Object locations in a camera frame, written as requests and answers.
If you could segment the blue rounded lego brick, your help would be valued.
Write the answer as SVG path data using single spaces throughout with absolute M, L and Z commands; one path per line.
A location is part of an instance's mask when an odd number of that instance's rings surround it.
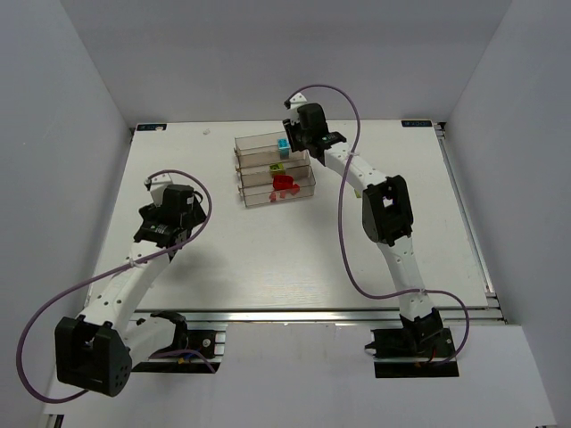
M 277 149 L 281 159 L 288 159 L 290 153 L 290 144 L 286 138 L 277 140 Z

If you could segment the green rounded lego brick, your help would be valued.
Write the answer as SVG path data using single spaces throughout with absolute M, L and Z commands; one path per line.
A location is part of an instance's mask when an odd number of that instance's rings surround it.
M 284 175 L 285 174 L 285 167 L 282 163 L 275 163 L 269 166 L 269 173 L 271 176 L 275 175 Z

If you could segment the red rounded lego brick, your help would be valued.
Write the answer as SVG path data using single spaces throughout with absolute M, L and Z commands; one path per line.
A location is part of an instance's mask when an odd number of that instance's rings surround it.
M 294 187 L 294 178 L 288 175 L 275 175 L 272 181 L 275 191 L 285 191 Z

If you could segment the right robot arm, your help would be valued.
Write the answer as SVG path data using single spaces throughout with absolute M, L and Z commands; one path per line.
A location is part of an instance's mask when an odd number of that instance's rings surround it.
M 291 117 L 283 121 L 287 139 L 295 151 L 339 174 L 362 199 L 361 223 L 368 239 L 382 252 L 399 299 L 402 329 L 421 344 L 443 329 L 443 322 L 425 292 L 411 239 L 413 213 L 405 179 L 390 177 L 373 168 L 328 128 L 323 108 L 305 99 L 286 101 Z

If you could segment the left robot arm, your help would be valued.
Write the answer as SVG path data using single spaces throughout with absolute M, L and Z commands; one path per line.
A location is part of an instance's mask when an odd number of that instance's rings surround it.
M 112 275 L 78 316 L 64 317 L 54 331 L 59 382 L 114 397 L 132 369 L 155 353 L 188 345 L 186 319 L 161 310 L 130 321 L 155 279 L 170 265 L 182 242 L 207 219 L 202 195 L 172 183 L 151 190 L 153 201 L 139 211 L 126 270 Z

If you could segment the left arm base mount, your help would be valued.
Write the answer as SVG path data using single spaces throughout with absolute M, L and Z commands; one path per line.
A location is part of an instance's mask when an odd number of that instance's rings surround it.
M 215 374 L 224 354 L 225 333 L 205 326 L 190 326 L 186 318 L 173 311 L 158 311 L 140 317 L 136 326 L 148 321 L 165 321 L 172 326 L 165 346 L 154 350 L 151 357 L 133 365 L 135 373 Z

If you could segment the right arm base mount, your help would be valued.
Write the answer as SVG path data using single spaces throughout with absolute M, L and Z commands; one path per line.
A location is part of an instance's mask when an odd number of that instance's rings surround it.
M 373 358 L 377 379 L 459 377 L 456 347 L 447 327 L 419 345 L 404 327 L 374 329 L 364 351 Z

